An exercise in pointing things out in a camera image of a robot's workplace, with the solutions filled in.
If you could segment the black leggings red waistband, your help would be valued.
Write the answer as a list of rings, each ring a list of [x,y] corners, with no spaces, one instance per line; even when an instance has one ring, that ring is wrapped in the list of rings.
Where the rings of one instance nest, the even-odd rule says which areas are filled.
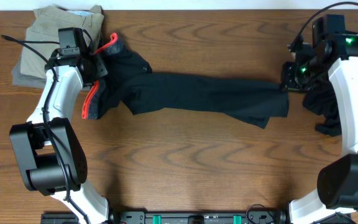
[[[95,54],[107,75],[95,81],[82,107],[83,119],[100,119],[123,102],[132,114],[164,108],[223,113],[265,128],[271,117],[288,115],[288,93],[276,83],[155,73],[139,54],[129,50],[117,33]]]

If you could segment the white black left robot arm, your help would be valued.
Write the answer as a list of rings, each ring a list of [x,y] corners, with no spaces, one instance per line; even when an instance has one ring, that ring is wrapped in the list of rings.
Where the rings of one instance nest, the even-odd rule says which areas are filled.
[[[61,201],[78,223],[111,221],[108,200],[87,179],[85,153],[71,125],[77,96],[97,68],[91,54],[54,51],[34,112],[9,133],[25,187]]]

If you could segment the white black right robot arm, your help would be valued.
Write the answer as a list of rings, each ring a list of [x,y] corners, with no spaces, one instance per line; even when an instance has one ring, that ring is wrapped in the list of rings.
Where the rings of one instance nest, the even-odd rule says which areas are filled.
[[[322,223],[358,212],[358,34],[314,33],[312,45],[292,51],[299,87],[328,81],[334,90],[342,132],[341,158],[318,174],[317,187],[289,203],[288,223]]]

